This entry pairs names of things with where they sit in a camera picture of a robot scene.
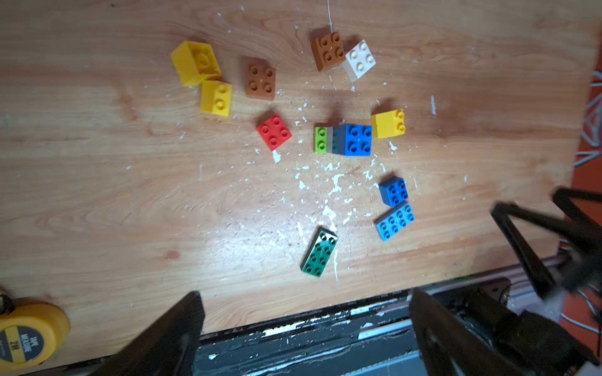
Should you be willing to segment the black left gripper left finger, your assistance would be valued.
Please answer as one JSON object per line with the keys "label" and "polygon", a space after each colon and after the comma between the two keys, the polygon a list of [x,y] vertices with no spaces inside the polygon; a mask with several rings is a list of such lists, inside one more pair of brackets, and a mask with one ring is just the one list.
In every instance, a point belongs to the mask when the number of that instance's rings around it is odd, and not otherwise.
{"label": "black left gripper left finger", "polygon": [[192,375],[205,312],[199,292],[186,294],[94,375]]}

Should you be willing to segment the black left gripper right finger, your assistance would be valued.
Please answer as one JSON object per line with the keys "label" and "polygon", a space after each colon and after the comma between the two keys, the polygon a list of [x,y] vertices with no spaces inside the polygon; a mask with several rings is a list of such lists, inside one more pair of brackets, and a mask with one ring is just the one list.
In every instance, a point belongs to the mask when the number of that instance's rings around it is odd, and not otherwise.
{"label": "black left gripper right finger", "polygon": [[412,292],[409,314],[429,375],[520,375],[520,370],[472,335],[433,296]]}

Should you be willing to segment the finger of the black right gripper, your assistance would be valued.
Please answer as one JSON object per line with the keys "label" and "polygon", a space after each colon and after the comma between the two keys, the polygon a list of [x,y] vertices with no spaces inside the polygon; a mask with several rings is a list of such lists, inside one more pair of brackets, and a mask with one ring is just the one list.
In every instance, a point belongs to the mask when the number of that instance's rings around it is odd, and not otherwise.
{"label": "finger of the black right gripper", "polygon": [[548,216],[505,202],[496,202],[491,215],[514,250],[535,293],[541,299],[547,299],[558,289],[558,284],[543,261],[514,225],[512,218],[522,219],[572,241],[583,240],[583,224],[575,221],[569,222],[559,217]]}
{"label": "finger of the black right gripper", "polygon": [[601,194],[592,191],[569,189],[566,187],[560,187],[553,193],[553,203],[555,203],[567,217],[574,221],[592,221],[592,219],[584,213],[573,200],[600,204]]}

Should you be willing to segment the dark blue lego brick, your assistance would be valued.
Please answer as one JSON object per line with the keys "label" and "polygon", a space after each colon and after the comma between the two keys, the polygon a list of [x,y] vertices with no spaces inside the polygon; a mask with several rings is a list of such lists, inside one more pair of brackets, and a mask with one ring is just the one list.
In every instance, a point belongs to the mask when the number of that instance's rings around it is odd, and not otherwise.
{"label": "dark blue lego brick", "polygon": [[409,198],[403,178],[393,176],[379,184],[379,191],[385,205],[394,208]]}

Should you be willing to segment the yellow lego brick small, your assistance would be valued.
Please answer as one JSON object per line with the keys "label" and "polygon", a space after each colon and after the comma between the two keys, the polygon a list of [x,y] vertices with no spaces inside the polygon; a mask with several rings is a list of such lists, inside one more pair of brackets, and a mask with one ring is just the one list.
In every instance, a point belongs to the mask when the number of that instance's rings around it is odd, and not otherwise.
{"label": "yellow lego brick small", "polygon": [[373,114],[371,122],[376,139],[386,139],[405,134],[404,111],[402,109]]}

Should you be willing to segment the dark green lego plate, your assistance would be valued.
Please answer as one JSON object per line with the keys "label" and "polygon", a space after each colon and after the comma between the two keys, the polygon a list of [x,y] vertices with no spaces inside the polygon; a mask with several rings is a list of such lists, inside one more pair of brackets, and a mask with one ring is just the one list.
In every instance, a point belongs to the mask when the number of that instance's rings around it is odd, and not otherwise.
{"label": "dark green lego plate", "polygon": [[301,270],[306,274],[321,277],[338,241],[339,237],[335,233],[319,227],[310,242]]}

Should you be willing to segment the lilac lego brick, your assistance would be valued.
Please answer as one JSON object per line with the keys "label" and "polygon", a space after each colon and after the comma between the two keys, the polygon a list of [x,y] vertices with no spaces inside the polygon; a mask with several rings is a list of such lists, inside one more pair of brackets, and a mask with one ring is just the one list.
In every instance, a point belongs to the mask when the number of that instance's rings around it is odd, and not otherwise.
{"label": "lilac lego brick", "polygon": [[327,144],[327,149],[328,149],[328,152],[329,152],[330,154],[332,154],[332,153],[333,153],[333,141],[334,141],[334,139],[335,139],[335,137],[334,137],[334,131],[333,131],[333,127],[328,127],[328,128],[327,128],[327,133],[328,133],[328,144]]}

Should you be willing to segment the lime green lego brick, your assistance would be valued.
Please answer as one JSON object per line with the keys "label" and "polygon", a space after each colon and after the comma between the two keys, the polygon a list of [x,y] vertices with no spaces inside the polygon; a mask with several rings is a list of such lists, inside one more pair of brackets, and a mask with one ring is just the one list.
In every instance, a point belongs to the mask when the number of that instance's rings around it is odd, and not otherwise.
{"label": "lime green lego brick", "polygon": [[326,127],[314,128],[314,152],[316,154],[326,154],[328,152],[329,136]]}

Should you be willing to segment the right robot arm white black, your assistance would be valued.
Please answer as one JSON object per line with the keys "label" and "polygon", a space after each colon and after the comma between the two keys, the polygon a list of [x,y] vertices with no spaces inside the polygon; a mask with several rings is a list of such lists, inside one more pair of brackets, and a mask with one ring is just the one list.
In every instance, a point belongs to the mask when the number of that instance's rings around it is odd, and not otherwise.
{"label": "right robot arm white black", "polygon": [[[513,203],[498,202],[492,209],[492,218],[541,299],[550,298],[560,290],[577,293],[587,285],[601,281],[601,225],[576,204],[577,201],[599,204],[601,195],[560,188],[552,200],[565,214],[564,219]],[[560,235],[578,254],[577,260],[554,277],[514,225],[514,219],[522,219]],[[567,375],[587,363],[600,363],[590,349],[559,324],[528,311],[513,313],[504,303],[483,291],[469,292],[456,311],[478,335],[486,339],[496,357],[514,363],[523,374]]]}

